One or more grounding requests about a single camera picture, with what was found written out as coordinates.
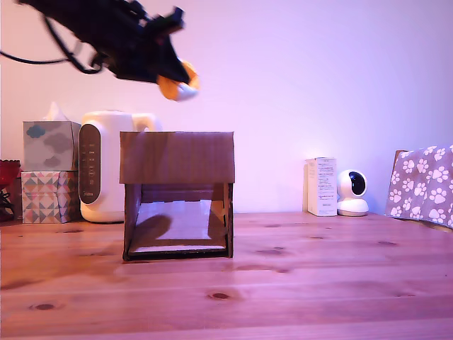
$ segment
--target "tissue box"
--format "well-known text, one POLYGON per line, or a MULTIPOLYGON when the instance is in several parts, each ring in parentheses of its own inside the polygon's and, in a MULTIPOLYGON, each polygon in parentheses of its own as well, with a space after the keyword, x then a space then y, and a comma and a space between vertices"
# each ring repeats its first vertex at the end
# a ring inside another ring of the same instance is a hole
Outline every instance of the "tissue box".
POLYGON ((23 122, 24 171, 77 171, 80 124, 23 122))
POLYGON ((23 223, 66 223, 81 218, 75 171, 22 173, 23 223))

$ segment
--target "white kettle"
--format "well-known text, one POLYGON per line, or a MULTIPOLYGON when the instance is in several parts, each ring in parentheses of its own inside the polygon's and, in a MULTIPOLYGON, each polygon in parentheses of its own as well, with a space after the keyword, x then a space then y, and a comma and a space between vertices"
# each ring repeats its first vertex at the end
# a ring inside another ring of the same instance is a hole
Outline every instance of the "white kettle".
POLYGON ((79 133, 81 214, 90 222, 122 222, 125 187, 120 184, 120 132, 161 131, 149 113, 95 111, 82 118, 79 133))

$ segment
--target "purple paw print cloth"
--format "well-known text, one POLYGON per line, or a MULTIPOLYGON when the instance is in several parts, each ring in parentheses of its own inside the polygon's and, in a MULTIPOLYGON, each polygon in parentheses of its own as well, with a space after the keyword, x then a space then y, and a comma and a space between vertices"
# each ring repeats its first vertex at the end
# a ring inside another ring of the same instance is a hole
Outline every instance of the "purple paw print cloth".
POLYGON ((398 155, 385 215, 453 229, 453 145, 398 155))

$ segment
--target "wooden table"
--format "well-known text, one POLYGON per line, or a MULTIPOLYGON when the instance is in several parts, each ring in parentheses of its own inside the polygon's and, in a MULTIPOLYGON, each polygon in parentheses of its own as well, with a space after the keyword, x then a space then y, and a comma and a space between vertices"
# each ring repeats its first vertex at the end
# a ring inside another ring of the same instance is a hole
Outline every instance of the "wooden table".
POLYGON ((1 227, 10 339, 453 339, 453 234, 235 216, 233 259, 123 263, 122 225, 1 227))

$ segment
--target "security camera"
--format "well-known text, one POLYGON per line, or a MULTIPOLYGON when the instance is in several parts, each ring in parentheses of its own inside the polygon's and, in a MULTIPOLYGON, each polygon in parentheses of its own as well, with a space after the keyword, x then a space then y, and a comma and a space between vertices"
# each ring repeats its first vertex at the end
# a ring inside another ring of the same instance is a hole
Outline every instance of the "security camera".
POLYGON ((338 175, 338 214, 365 216, 368 204, 362 198, 367 192, 367 178, 357 170, 345 170, 338 175))

